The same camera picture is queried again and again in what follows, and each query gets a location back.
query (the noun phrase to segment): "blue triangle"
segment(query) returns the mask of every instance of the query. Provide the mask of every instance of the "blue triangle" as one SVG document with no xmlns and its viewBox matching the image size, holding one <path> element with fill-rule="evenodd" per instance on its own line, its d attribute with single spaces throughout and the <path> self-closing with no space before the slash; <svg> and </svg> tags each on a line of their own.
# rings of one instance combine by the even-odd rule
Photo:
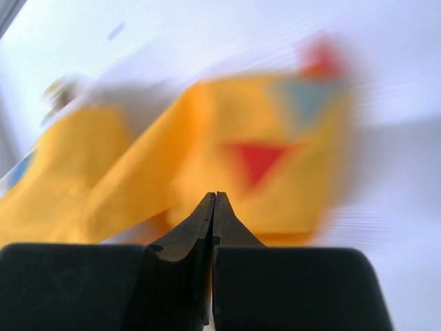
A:
<svg viewBox="0 0 441 331">
<path fill-rule="evenodd" d="M 333 94 L 340 84 L 335 81 L 290 81 L 282 85 L 285 97 L 289 97 L 296 110 L 296 123 L 303 129 L 314 123 L 323 103 Z"/>
</svg>

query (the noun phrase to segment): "yellow fabric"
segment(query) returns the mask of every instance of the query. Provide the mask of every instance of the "yellow fabric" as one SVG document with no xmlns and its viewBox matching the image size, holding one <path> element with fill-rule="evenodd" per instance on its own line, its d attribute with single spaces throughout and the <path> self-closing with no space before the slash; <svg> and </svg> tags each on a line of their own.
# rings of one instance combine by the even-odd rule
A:
<svg viewBox="0 0 441 331">
<path fill-rule="evenodd" d="M 238 218 L 265 243 L 307 239 L 329 200 L 349 99 L 338 88 L 299 128 L 298 105 L 280 88 L 299 79 L 198 83 L 132 145 L 115 107 L 68 115 L 39 139 L 28 172 L 0 200 L 0 245 L 96 243 L 169 208 L 172 227 L 208 191 L 226 191 Z M 288 152 L 252 185 L 240 148 L 229 147 L 235 143 Z"/>
</svg>

